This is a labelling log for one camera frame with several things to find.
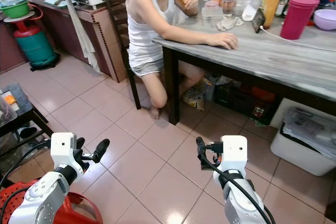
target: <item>purple bowl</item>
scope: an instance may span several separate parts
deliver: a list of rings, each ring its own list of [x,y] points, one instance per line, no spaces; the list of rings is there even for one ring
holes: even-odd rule
[[[315,11],[314,22],[322,30],[336,29],[336,10],[322,9]]]

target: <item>gray wooden table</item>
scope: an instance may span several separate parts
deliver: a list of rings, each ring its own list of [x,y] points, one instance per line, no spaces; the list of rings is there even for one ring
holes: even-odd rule
[[[279,35],[283,19],[275,19],[269,32]],[[219,32],[197,17],[178,24],[205,33]],[[185,61],[241,82],[250,83],[336,116],[336,52],[298,46],[266,34],[256,34],[251,22],[229,31],[237,35],[237,50],[207,45],[186,45],[155,38],[163,46],[166,88],[170,98],[169,120],[180,120],[178,61]],[[320,48],[336,50],[336,30],[306,27],[299,40]]]

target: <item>woman's hand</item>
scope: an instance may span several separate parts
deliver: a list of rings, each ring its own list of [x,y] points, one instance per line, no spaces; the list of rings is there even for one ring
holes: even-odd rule
[[[198,0],[186,0],[184,7],[186,10],[198,8]]]
[[[238,47],[236,35],[230,33],[209,34],[205,41],[209,46],[222,46],[228,50]]]

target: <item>yellow bottle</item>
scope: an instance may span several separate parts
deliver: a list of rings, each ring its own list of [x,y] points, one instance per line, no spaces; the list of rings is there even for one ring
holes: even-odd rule
[[[264,9],[266,21],[264,23],[264,29],[269,29],[272,25],[274,14],[277,10],[279,1],[280,0],[266,0]]]

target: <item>pink tile floor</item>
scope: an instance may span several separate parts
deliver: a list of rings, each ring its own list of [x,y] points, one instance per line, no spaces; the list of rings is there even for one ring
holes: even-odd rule
[[[137,111],[128,81],[116,83],[71,56],[53,69],[31,72],[24,64],[0,75],[0,87],[19,82],[55,132],[71,131],[86,139],[92,152],[111,141],[99,164],[92,163],[72,191],[89,197],[108,224],[228,223],[222,190],[212,173],[201,171],[195,137],[218,141],[224,134],[248,139],[247,178],[264,199],[277,224],[332,224],[324,211],[336,200],[333,175],[315,177],[270,151],[276,130],[256,127],[242,114],[219,105],[206,112],[182,105],[177,126]],[[142,105],[149,98],[138,82]],[[49,151],[41,151],[11,179],[29,181],[53,169]]]

